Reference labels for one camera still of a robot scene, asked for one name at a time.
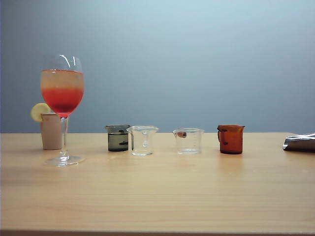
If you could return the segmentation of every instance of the measuring cup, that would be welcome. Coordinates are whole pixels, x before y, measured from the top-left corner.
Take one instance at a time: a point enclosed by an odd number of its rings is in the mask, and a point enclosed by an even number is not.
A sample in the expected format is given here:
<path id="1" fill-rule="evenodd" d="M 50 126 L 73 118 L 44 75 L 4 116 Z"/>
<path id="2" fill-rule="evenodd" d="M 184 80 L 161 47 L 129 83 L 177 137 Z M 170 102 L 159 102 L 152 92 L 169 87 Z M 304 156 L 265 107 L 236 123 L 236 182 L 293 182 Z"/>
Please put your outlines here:
<path id="1" fill-rule="evenodd" d="M 153 153 L 153 135 L 158 128 L 150 125 L 137 125 L 127 129 L 131 134 L 131 149 L 133 155 L 150 155 Z"/>
<path id="2" fill-rule="evenodd" d="M 237 124 L 221 124 L 218 126 L 221 153 L 241 154 L 243 152 L 244 127 Z"/>
<path id="3" fill-rule="evenodd" d="M 178 154 L 201 153 L 201 136 L 205 131 L 199 128 L 178 128 L 173 131 Z"/>
<path id="4" fill-rule="evenodd" d="M 127 151 L 128 150 L 128 132 L 129 124 L 111 124 L 105 126 L 107 129 L 107 140 L 109 151 Z"/>

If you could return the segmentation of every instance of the lemon slice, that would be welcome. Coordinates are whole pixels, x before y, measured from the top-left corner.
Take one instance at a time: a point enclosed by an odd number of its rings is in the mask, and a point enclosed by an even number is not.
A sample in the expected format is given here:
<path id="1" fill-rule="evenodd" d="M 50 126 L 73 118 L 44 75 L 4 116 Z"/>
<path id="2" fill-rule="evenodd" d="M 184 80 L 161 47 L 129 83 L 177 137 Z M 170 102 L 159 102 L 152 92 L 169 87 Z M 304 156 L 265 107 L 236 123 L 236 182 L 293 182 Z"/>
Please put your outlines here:
<path id="1" fill-rule="evenodd" d="M 40 102 L 35 104 L 31 109 L 31 117 L 33 120 L 37 122 L 43 122 L 43 119 L 40 114 L 50 112 L 51 112 L 50 107 L 46 103 Z"/>

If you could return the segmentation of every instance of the glass stem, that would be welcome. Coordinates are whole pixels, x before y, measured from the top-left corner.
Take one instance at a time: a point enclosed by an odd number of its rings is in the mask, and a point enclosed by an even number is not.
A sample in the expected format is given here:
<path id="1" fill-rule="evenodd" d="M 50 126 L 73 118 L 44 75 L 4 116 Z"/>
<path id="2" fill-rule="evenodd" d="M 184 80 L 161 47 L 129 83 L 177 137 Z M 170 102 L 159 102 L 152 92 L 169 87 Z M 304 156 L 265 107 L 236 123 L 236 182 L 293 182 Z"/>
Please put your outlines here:
<path id="1" fill-rule="evenodd" d="M 67 141 L 67 129 L 68 129 L 68 118 L 62 117 L 61 118 L 61 130 L 62 130 L 62 134 L 61 134 L 61 140 L 62 140 L 62 148 L 60 151 L 60 155 L 62 156 L 62 159 L 69 159 L 69 154 L 67 151 L 67 145 L 66 145 L 66 141 Z"/>

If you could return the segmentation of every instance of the wine glass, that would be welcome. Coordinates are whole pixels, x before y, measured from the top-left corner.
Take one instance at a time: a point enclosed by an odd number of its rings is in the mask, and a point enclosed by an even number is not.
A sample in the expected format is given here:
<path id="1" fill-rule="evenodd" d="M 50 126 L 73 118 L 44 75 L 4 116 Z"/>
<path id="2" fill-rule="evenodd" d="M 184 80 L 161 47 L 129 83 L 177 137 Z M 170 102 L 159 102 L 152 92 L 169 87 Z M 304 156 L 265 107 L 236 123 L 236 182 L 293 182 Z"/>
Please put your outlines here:
<path id="1" fill-rule="evenodd" d="M 77 57 L 56 55 L 44 59 L 41 71 L 41 94 L 48 106 L 59 115 L 62 125 L 62 149 L 59 156 L 47 160 L 47 165 L 78 164 L 84 158 L 72 156 L 66 148 L 68 118 L 79 105 L 84 93 L 84 76 Z"/>

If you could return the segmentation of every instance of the beige cup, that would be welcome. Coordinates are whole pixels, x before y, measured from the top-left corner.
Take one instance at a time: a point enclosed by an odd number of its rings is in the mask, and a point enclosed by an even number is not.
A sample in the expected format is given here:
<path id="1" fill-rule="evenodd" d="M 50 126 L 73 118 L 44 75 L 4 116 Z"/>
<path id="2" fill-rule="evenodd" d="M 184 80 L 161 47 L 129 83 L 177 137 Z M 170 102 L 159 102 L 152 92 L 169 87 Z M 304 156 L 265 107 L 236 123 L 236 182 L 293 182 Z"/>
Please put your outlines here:
<path id="1" fill-rule="evenodd" d="M 56 113 L 42 113 L 43 122 L 40 124 L 41 139 L 44 150 L 61 149 L 61 122 Z"/>

